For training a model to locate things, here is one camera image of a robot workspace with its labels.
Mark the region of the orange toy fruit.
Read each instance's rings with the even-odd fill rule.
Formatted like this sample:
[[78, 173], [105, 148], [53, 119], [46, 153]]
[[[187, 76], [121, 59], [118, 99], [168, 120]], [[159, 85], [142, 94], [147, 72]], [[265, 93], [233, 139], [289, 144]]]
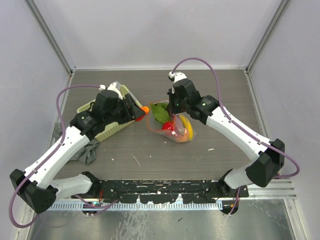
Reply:
[[183, 135], [176, 135], [176, 136], [174, 137], [174, 140], [175, 140], [177, 143], [186, 143], [186, 142], [189, 142], [189, 141], [190, 141], [189, 133], [188, 133], [188, 132], [185, 132]]

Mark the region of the yellow toy banana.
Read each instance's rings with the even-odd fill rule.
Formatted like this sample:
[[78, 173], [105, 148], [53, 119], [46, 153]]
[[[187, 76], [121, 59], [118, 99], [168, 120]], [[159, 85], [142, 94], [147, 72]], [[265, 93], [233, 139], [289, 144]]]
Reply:
[[188, 120], [187, 117], [185, 117], [184, 115], [180, 115], [180, 120], [182, 122], [182, 125], [184, 127], [184, 134], [183, 134], [183, 142], [191, 142], [194, 138], [194, 130], [193, 127], [190, 123], [190, 121]]

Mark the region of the red toy pepper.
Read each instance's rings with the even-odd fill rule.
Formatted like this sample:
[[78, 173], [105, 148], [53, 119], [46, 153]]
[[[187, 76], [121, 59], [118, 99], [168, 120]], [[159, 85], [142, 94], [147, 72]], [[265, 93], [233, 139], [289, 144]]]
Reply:
[[149, 108], [147, 106], [142, 106], [136, 111], [136, 118], [135, 121], [139, 122], [141, 121], [145, 115], [149, 113]]

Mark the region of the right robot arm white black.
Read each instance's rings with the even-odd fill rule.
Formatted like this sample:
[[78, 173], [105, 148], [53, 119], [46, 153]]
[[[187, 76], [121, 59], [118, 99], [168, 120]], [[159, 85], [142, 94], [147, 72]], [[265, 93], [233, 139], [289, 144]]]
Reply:
[[257, 185], [266, 187], [284, 165], [285, 144], [258, 134], [230, 114], [217, 99], [211, 95], [201, 96], [194, 83], [185, 74], [171, 76], [172, 88], [169, 96], [168, 111], [171, 114], [187, 113], [192, 119], [199, 120], [211, 127], [235, 145], [250, 159], [251, 163], [237, 169], [230, 169], [218, 181], [218, 189], [225, 197], [231, 197], [239, 187]]

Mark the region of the green toy lettuce leaf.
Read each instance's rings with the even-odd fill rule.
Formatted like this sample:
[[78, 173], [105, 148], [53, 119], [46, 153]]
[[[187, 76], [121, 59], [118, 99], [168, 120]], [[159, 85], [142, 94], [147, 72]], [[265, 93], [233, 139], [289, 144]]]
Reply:
[[158, 102], [150, 103], [151, 111], [154, 118], [162, 125], [172, 120], [170, 114], [167, 111], [168, 103]]

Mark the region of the clear zip bag orange zipper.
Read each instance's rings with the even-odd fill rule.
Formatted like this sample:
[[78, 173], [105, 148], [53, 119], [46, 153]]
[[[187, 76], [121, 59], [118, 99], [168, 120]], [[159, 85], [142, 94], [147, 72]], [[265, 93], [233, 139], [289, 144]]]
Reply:
[[148, 130], [176, 143], [191, 142], [196, 132], [189, 119], [182, 113], [169, 113], [168, 100], [149, 102], [146, 125]]

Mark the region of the red toy apple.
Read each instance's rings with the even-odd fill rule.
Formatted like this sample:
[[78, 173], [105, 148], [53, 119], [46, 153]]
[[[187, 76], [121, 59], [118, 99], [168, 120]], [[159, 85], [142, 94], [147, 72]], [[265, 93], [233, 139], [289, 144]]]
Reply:
[[162, 125], [162, 130], [173, 131], [174, 130], [174, 122], [167, 121]]

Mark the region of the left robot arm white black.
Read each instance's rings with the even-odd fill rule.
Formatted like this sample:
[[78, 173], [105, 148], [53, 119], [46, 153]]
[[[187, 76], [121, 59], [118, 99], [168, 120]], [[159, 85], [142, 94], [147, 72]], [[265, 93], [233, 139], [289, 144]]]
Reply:
[[97, 197], [101, 181], [88, 171], [65, 179], [54, 178], [71, 157], [102, 133], [106, 126], [139, 121], [147, 112], [131, 93], [122, 96], [114, 90], [103, 90], [88, 109], [75, 115], [65, 133], [41, 158], [25, 170], [15, 169], [10, 174], [17, 194], [37, 214], [45, 212], [62, 198], [78, 194]]

